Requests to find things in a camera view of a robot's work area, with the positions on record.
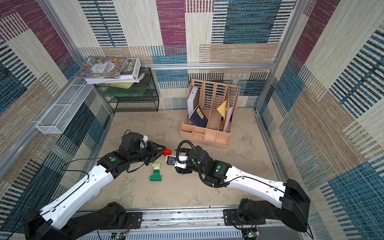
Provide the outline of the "long green lego brick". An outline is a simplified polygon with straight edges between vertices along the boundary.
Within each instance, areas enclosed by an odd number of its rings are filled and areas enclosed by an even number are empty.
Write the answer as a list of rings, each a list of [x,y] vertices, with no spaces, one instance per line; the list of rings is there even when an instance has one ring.
[[[162,181],[162,176],[152,175],[152,176],[150,176],[150,181],[151,182],[161,182]]]

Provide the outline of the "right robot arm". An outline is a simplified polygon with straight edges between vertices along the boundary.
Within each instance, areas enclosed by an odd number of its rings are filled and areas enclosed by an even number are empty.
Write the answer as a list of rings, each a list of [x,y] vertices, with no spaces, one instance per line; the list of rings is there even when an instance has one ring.
[[[236,215],[240,221],[259,219],[279,220],[301,233],[309,231],[311,200],[302,186],[293,179],[272,181],[246,173],[229,163],[214,160],[200,146],[181,148],[176,156],[168,156],[166,163],[179,174],[198,173],[200,180],[211,188],[233,188],[259,198],[242,199]]]

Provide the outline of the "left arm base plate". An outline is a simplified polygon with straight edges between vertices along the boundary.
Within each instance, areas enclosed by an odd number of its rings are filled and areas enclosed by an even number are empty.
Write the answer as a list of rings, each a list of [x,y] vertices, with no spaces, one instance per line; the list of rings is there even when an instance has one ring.
[[[126,212],[126,220],[123,229],[138,230],[141,228],[143,213]]]

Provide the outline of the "colourful illustrated book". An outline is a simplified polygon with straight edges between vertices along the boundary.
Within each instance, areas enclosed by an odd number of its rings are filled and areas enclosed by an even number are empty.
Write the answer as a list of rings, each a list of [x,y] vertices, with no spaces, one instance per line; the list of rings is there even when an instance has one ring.
[[[89,57],[74,77],[116,79],[127,63],[127,58]]]

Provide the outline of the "white book in organizer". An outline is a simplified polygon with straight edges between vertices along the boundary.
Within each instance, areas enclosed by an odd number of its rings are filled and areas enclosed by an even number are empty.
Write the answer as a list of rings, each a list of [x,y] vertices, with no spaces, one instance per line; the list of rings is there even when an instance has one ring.
[[[189,117],[192,115],[192,113],[194,112],[198,104],[199,104],[199,88],[192,87],[190,94],[187,98],[187,109],[188,109]]]

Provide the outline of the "black and white Folio book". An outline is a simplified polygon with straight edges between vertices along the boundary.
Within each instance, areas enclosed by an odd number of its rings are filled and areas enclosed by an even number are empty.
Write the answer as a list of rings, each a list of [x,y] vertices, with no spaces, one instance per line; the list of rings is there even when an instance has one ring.
[[[110,84],[110,83],[121,83],[121,82],[132,82],[138,83],[144,77],[144,74],[139,74],[141,67],[140,60],[138,58],[128,59],[128,63],[121,71],[119,78],[84,78],[88,84]]]

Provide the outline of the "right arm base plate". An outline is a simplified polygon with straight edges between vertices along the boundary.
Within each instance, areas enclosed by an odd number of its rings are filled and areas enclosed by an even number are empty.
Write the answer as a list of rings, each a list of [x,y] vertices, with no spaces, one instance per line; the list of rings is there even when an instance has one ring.
[[[243,227],[255,225],[256,223],[258,223],[259,225],[266,224],[265,219],[253,220],[251,217],[247,217],[244,214],[238,214],[237,209],[224,209],[223,216],[226,226]]]

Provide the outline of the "dark purple book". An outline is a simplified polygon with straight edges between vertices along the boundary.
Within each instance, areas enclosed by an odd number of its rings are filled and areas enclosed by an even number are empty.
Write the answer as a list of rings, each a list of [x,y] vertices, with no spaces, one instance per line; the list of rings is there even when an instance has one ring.
[[[197,105],[192,114],[189,116],[189,121],[194,126],[206,128],[208,125],[208,118],[205,116],[200,105]]]

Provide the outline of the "pink desk file organizer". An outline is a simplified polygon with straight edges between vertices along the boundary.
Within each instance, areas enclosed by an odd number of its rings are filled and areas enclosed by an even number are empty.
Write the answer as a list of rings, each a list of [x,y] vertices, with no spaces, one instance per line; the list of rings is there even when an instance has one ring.
[[[187,113],[180,128],[181,138],[183,140],[227,149],[231,141],[232,125],[235,118],[238,97],[240,95],[240,87],[217,82],[192,80],[189,94],[192,87],[199,88],[198,105],[200,105],[205,116],[208,118],[208,125],[206,128],[194,126],[193,123],[189,121]],[[234,91],[235,103],[228,131],[224,132],[223,128],[225,120],[217,111],[217,107],[219,107],[225,100],[228,100],[229,90]]]

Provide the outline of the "yellow envelope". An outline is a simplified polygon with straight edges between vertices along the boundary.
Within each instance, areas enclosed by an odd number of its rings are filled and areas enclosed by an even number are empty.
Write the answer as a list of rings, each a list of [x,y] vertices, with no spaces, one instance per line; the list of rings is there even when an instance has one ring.
[[[225,100],[219,107],[217,107],[217,111],[220,113],[222,118],[225,120],[227,116],[227,103],[228,101]]]

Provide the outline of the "red lego brick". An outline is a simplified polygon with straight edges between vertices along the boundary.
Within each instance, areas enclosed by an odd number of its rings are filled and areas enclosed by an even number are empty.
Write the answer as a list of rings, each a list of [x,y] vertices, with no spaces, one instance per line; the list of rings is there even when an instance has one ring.
[[[162,155],[167,157],[167,156],[171,156],[172,155],[172,150],[169,150],[169,149],[166,149],[162,152]]]

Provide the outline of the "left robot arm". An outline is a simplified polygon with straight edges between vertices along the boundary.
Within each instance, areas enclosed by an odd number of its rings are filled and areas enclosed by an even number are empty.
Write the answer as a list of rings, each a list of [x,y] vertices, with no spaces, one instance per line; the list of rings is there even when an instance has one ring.
[[[130,165],[142,162],[147,166],[155,162],[166,149],[139,133],[123,135],[119,148],[101,157],[90,172],[63,195],[39,211],[30,209],[25,213],[25,238],[76,240],[99,228],[124,227],[127,223],[126,210],[116,202],[80,217],[75,218],[74,214],[120,174],[129,173]]]

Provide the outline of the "pale pink folder in organizer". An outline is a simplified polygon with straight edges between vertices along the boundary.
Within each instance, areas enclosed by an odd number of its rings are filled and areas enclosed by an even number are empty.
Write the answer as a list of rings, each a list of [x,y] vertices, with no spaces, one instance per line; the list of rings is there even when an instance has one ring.
[[[224,132],[228,131],[229,123],[230,123],[230,120],[231,120],[231,117],[232,117],[232,113],[233,113],[233,110],[234,110],[234,103],[235,103],[234,91],[229,90],[227,115],[226,115],[226,119],[225,119],[225,123],[224,123],[224,128],[223,128]]]

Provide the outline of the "pale blue round clock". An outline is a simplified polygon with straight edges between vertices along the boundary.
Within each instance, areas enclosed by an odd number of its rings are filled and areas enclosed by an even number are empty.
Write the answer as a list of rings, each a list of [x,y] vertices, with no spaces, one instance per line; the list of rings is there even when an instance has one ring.
[[[94,199],[100,194],[100,192],[101,192],[101,190],[96,191],[96,192],[95,192],[95,193],[88,199],[88,202],[94,200]]]

